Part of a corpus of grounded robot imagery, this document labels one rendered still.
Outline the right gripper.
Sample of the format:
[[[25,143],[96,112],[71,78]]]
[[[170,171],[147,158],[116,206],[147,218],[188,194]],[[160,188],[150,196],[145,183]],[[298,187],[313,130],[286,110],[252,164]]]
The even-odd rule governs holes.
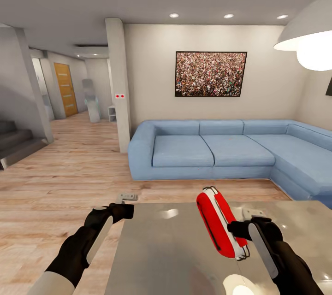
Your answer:
[[[238,222],[238,221],[232,221],[230,224],[227,225],[228,232],[233,233],[233,236],[245,238],[250,241],[249,236],[246,234],[246,225],[248,222]]]

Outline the radio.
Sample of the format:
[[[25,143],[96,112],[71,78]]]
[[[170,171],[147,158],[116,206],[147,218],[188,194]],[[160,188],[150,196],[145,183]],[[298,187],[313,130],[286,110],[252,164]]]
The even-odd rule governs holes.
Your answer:
[[[236,219],[223,195],[215,188],[205,187],[196,203],[218,252],[237,261],[250,257],[250,253],[246,255],[247,239],[235,237],[227,230],[227,225]]]

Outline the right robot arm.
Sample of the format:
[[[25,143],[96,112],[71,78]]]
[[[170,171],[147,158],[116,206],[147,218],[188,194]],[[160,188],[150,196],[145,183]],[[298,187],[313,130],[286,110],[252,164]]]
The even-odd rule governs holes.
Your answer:
[[[280,295],[324,295],[312,273],[290,245],[279,227],[260,210],[242,209],[242,222],[227,225],[233,236],[252,240]]]

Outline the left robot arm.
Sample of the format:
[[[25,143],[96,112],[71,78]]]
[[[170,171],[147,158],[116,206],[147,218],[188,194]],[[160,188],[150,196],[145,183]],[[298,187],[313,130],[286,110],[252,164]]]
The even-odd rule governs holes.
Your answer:
[[[85,269],[92,263],[112,224],[132,219],[135,193],[118,192],[115,203],[96,207],[88,214],[79,230],[62,244],[58,256],[50,263],[26,295],[72,295]]]

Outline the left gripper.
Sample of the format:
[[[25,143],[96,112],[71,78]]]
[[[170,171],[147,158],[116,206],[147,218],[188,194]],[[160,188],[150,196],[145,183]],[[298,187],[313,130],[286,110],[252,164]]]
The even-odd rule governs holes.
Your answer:
[[[117,221],[120,221],[121,219],[132,219],[134,216],[134,205],[133,204],[115,204],[110,203],[109,206],[116,207],[119,211],[119,219]]]

